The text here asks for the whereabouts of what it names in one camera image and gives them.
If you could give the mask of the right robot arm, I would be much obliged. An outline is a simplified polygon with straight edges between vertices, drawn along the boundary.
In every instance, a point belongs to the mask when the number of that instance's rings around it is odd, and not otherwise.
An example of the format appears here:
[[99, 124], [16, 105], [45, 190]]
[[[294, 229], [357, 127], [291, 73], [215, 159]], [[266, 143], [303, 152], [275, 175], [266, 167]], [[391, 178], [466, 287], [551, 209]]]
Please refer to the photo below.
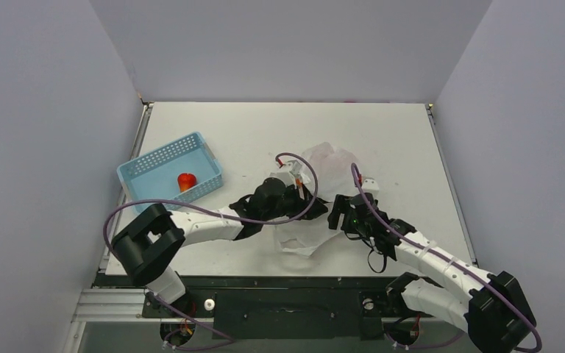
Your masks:
[[494, 274], [451, 255], [409, 223], [389, 218], [370, 193], [336, 196], [328, 224], [416, 270], [387, 286], [385, 303], [391, 312], [439, 318], [467, 334], [481, 352], [521, 351], [528, 335], [539, 336], [515, 276]]

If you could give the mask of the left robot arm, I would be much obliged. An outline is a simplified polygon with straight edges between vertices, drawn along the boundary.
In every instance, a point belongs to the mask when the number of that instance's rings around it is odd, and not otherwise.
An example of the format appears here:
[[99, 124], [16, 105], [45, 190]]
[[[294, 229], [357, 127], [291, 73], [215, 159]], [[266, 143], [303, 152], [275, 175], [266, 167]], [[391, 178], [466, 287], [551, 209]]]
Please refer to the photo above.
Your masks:
[[325, 201], [305, 186], [269, 177], [251, 194], [219, 210], [170, 211], [154, 200], [109, 242], [133, 285], [161, 299], [172, 316], [190, 306], [188, 290], [171, 261], [185, 246], [215, 240], [237, 241], [259, 233], [265, 225], [313, 220], [327, 213]]

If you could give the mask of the white plastic bag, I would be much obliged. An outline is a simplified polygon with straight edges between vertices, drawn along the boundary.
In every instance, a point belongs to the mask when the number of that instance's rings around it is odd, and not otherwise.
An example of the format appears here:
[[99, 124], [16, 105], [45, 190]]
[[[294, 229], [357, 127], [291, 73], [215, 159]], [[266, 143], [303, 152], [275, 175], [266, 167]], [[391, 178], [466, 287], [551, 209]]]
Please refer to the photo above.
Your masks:
[[[352, 196], [356, 188], [352, 181], [350, 166], [359, 163], [350, 151], [323, 142], [301, 153], [316, 172], [317, 196], [324, 202], [327, 212], [333, 208], [338, 194]], [[313, 220], [295, 221], [274, 227], [273, 239], [280, 252], [310, 257], [320, 246], [339, 235], [338, 230], [329, 229], [327, 214]]]

